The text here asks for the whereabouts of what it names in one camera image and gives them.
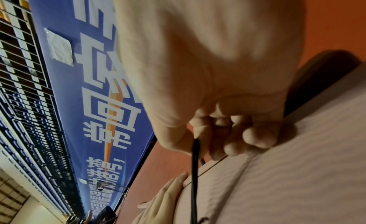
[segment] hand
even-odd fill
[[[170,180],[132,224],[172,224],[175,204],[187,177],[185,172]]]
[[[277,142],[303,0],[114,3],[121,60],[163,147],[190,153],[198,138],[218,160]]]

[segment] blue banner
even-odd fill
[[[115,208],[153,129],[128,84],[112,0],[29,0],[85,211]]]

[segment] black cord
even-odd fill
[[[198,188],[199,140],[193,141],[192,147],[192,189],[191,189],[191,224],[197,224],[197,188]]]

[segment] dark pants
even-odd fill
[[[99,212],[99,214],[95,218],[93,218],[89,222],[89,224],[113,224],[116,220],[116,216],[117,215],[114,213],[112,208],[110,206],[106,206]]]

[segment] orange floor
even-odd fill
[[[344,49],[366,59],[366,0],[306,0],[305,50],[301,64],[327,49]],[[148,156],[116,224],[130,224],[141,212],[137,205],[151,200],[171,178],[190,171],[190,157],[163,149],[158,143]]]

